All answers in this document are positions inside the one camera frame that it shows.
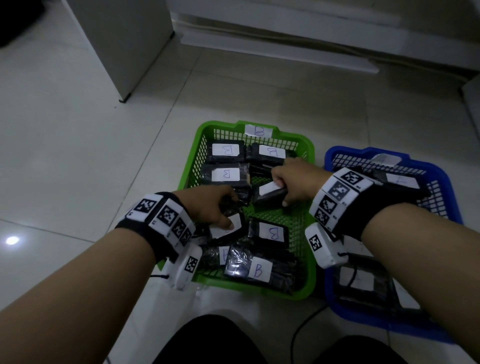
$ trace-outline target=blue plastic basket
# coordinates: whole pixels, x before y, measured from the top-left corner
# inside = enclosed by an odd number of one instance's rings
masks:
[[[402,158],[402,161],[394,167],[372,163],[371,159],[380,153],[398,156]],[[372,147],[353,149],[345,146],[334,146],[325,154],[325,169],[328,171],[339,167],[355,166],[361,166],[367,170],[376,169],[421,174],[426,178],[432,196],[422,200],[418,205],[443,218],[463,224],[450,179],[436,165],[410,159],[408,154]],[[451,337],[438,324],[425,317],[412,317],[406,321],[390,313],[378,312],[360,303],[348,303],[348,307],[346,307],[335,299],[333,283],[333,269],[330,268],[325,271],[325,295],[332,310],[340,317],[401,334],[453,343]]]

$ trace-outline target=black wrist strap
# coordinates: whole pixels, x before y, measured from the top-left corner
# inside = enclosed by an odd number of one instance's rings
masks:
[[[335,226],[335,235],[347,235],[361,241],[363,230],[370,220],[384,208],[403,202],[415,203],[402,193],[395,193],[382,186],[373,185],[346,209]]]
[[[180,205],[186,213],[188,213],[187,209],[185,206],[181,203],[180,199],[173,193],[171,192],[158,192],[156,193],[158,195],[162,195],[163,198],[155,205],[155,207],[148,212],[148,216],[146,217],[145,221],[136,221],[130,218],[127,218],[128,214],[135,209],[137,204],[135,204],[124,216],[124,218],[118,222],[116,225],[117,228],[124,228],[124,229],[129,229],[140,236],[142,236],[148,244],[152,247],[154,254],[155,254],[155,260],[156,262],[160,262],[162,260],[165,260],[165,258],[169,258],[172,263],[174,263],[178,256],[179,253],[174,249],[171,243],[166,239],[165,236],[157,232],[156,230],[152,229],[149,224],[152,222],[152,220],[157,216],[157,214],[160,212],[160,210],[164,207],[165,202],[168,199],[173,200],[176,202],[178,205]]]

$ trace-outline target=green plastic basket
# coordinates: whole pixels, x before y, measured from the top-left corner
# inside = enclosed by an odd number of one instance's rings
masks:
[[[256,125],[273,129],[272,138],[259,138],[244,134],[245,125]],[[299,157],[307,161],[315,162],[315,150],[312,142],[305,136],[281,132],[277,127],[265,124],[257,124],[248,121],[238,121],[236,124],[222,121],[207,121],[200,125],[188,155],[187,163],[179,183],[179,189],[195,187],[200,184],[200,169],[205,162],[207,154],[207,140],[230,139],[243,140],[245,145],[260,142],[269,146],[295,150]],[[268,179],[253,177],[253,183],[267,182]],[[278,223],[288,227],[289,250],[299,258],[299,277],[297,290],[293,295],[278,292],[269,288],[255,286],[246,282],[231,280],[223,276],[222,270],[198,270],[193,281],[209,286],[227,288],[236,291],[255,292],[291,300],[301,300],[308,297],[315,288],[316,261],[305,238],[305,228],[315,220],[308,213],[310,205],[299,205],[284,213],[282,209],[256,212],[252,205],[243,208],[248,216],[255,216],[263,220]]]

